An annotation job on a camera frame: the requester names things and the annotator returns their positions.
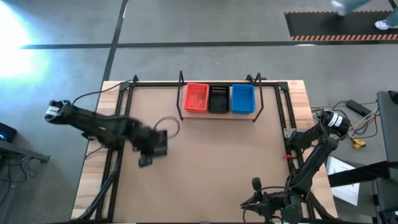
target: wooden tabletop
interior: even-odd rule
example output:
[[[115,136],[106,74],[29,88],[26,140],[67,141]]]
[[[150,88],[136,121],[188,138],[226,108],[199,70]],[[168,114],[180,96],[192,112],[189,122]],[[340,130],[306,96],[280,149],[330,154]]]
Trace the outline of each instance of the wooden tabletop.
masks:
[[[310,104],[308,102],[308,96],[305,90],[304,82],[302,80],[286,80],[282,82],[287,82],[289,84],[290,97],[292,100],[297,128],[300,129],[311,128],[314,125],[314,122],[312,119],[312,113],[310,109]],[[103,90],[110,88],[118,83],[120,82],[104,82]],[[105,93],[102,93],[99,99],[97,112],[106,115],[113,114],[114,109],[116,107],[117,97],[118,97],[117,88],[115,88],[114,91],[107,91]],[[289,127],[289,116],[287,114],[287,109],[286,109],[287,107],[283,95],[282,95],[282,103],[285,108],[284,110],[285,118]],[[92,141],[88,145],[87,153],[90,153],[99,147],[100,144],[98,142]],[[310,153],[311,153],[310,149],[306,150],[303,155],[304,159],[306,159]],[[90,155],[85,160],[80,177],[78,191],[76,194],[75,204],[72,211],[72,218],[77,218],[78,216],[80,216],[89,206],[89,204],[93,201],[96,194],[98,193],[101,186],[101,179],[103,176],[105,160],[106,160],[106,149],[99,150],[98,152]],[[325,166],[321,166],[320,170],[314,176],[312,192],[314,193],[316,198],[320,201],[320,203],[326,208],[326,210],[334,217],[337,217],[335,203],[331,194],[331,189],[326,174]],[[105,198],[103,214],[106,214],[106,212],[108,211],[109,194],[110,190],[108,191],[107,196]]]

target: black metal frame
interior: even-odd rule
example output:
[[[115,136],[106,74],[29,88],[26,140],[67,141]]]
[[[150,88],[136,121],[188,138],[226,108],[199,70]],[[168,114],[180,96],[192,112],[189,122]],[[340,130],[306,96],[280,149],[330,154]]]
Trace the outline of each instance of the black metal frame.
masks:
[[[265,82],[265,83],[262,83],[260,73],[257,74],[257,77],[254,81],[249,76],[247,77],[246,81],[247,81],[247,83],[251,83],[254,86],[258,86],[258,87],[268,86],[268,87],[274,88],[275,97],[276,97],[276,101],[277,101],[277,109],[278,109],[278,114],[279,114],[279,119],[280,119],[280,126],[281,126],[281,131],[282,131],[282,138],[284,137],[284,129],[287,128],[286,119],[285,119],[285,115],[284,115],[284,107],[282,105],[282,98],[281,98],[281,94],[280,94],[280,91],[283,91],[285,94],[286,102],[287,102],[287,110],[289,113],[291,128],[296,128],[293,106],[292,106],[292,102],[290,99],[289,87],[288,87],[287,82]],[[202,83],[232,85],[232,84],[238,83],[238,82],[220,82],[220,83],[202,82]],[[116,103],[115,114],[120,114],[120,112],[121,112],[123,96],[124,96],[124,92],[126,90],[128,90],[128,94],[127,94],[126,109],[125,109],[124,114],[129,114],[134,88],[137,88],[137,87],[162,87],[162,86],[163,87],[171,87],[172,86],[172,87],[177,87],[177,109],[178,109],[179,115],[181,116],[181,111],[180,111],[180,107],[179,107],[180,87],[184,86],[185,84],[186,83],[184,82],[182,71],[180,71],[180,75],[179,75],[177,82],[139,82],[137,76],[134,76],[133,82],[124,83],[119,87],[119,94],[118,94],[118,100]],[[256,115],[256,118],[253,120],[253,122],[256,121],[257,117],[259,116],[259,114],[261,113],[263,108],[264,108],[264,104],[261,99],[261,109],[258,112],[258,114]],[[117,168],[118,170],[116,170],[117,174],[116,174],[116,178],[114,179],[114,182],[113,182],[113,188],[112,188],[111,196],[109,199],[109,209],[108,209],[106,218],[102,218],[102,216],[103,216],[102,210],[103,210],[103,203],[104,203],[103,198],[102,198],[97,209],[96,209],[95,219],[93,219],[93,220],[88,220],[88,219],[70,220],[69,222],[63,222],[63,223],[112,223],[113,222],[113,215],[114,215],[114,209],[115,209],[115,204],[116,204],[116,196],[117,196],[117,192],[118,192],[119,174],[120,174],[120,170],[121,170],[121,161],[123,158],[123,148],[124,148],[124,141],[120,142],[120,144],[118,144],[117,148],[108,149],[108,153],[106,155],[101,187],[104,186],[104,184],[106,183],[106,181],[108,179],[110,167],[111,167],[112,156],[113,156],[114,151],[118,152],[116,163],[118,163],[118,162],[120,163],[120,166]],[[285,153],[289,154],[289,155],[292,153],[290,151],[290,149],[286,146],[286,144],[285,144]],[[298,163],[301,166],[303,163],[302,162],[303,161],[302,154],[297,154],[297,158],[298,158]],[[293,172],[295,170],[293,161],[288,159],[287,164],[289,167],[289,172],[290,173]],[[309,204],[308,204],[308,211],[309,211],[309,217],[311,219],[315,218],[313,207]]]

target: concrete floor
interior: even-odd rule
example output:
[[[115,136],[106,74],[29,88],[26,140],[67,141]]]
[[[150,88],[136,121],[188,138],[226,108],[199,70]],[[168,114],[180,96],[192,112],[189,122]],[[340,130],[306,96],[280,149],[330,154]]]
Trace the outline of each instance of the concrete floor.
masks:
[[[16,13],[15,23],[25,32],[22,44],[110,44],[121,0],[8,0],[1,6]],[[363,9],[390,6],[374,0]],[[328,1],[319,0],[130,0],[119,42],[290,40],[284,11],[330,10]],[[5,46],[21,33],[8,24],[10,18],[0,22],[0,29],[8,31],[0,37]],[[109,79],[176,80],[183,70],[187,80],[231,80],[261,72],[268,79],[305,80],[312,105],[350,99],[365,103],[374,101],[377,91],[396,88],[396,52],[396,45],[118,49]],[[70,218],[87,141],[71,127],[46,123],[44,113],[50,100],[99,90],[108,54],[109,49],[0,52],[0,122],[18,130],[16,143],[51,155],[48,164],[34,164],[39,175],[9,198],[8,223]],[[89,96],[78,106],[93,110],[97,100]],[[353,123],[361,119],[346,111]],[[366,143],[354,150],[345,141],[333,154],[362,164],[386,158],[381,132]],[[338,211],[345,220],[370,222]]]

